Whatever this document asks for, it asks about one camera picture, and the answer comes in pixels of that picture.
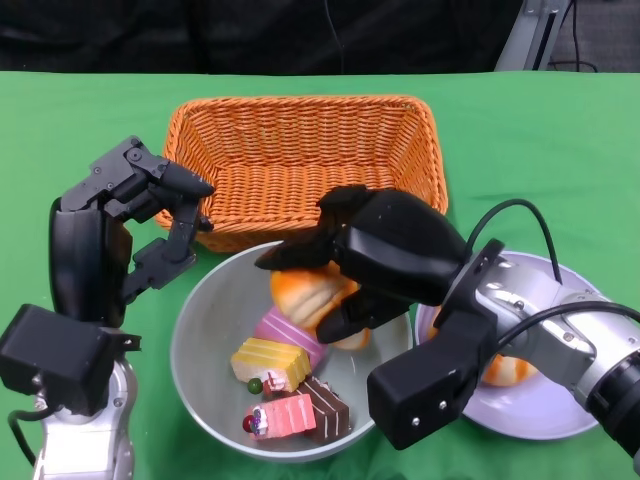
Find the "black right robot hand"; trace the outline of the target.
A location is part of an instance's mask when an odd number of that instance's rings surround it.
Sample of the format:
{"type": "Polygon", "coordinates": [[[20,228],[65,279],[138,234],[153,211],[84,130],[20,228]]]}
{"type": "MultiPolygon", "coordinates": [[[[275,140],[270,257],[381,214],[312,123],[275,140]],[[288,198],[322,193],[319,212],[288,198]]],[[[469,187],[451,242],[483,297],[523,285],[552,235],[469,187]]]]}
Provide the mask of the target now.
{"type": "Polygon", "coordinates": [[[468,261],[466,242],[447,218],[418,197],[395,189],[336,187],[317,203],[316,226],[262,254],[269,271],[335,263],[358,290],[325,314],[323,344],[375,329],[414,303],[439,305],[468,261]]]}

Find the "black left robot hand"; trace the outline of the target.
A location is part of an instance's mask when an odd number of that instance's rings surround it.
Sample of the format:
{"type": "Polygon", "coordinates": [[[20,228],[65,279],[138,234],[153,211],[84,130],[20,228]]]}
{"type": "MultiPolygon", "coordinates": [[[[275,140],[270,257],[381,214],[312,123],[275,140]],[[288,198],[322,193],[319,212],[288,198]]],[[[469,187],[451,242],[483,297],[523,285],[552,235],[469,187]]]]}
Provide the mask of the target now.
{"type": "Polygon", "coordinates": [[[131,136],[90,166],[89,175],[56,199],[49,228],[49,276],[56,312],[118,328],[126,307],[159,290],[196,261],[198,232],[212,185],[191,170],[151,153],[131,136]],[[169,234],[134,252],[125,224],[142,224],[166,210],[169,234]]]}

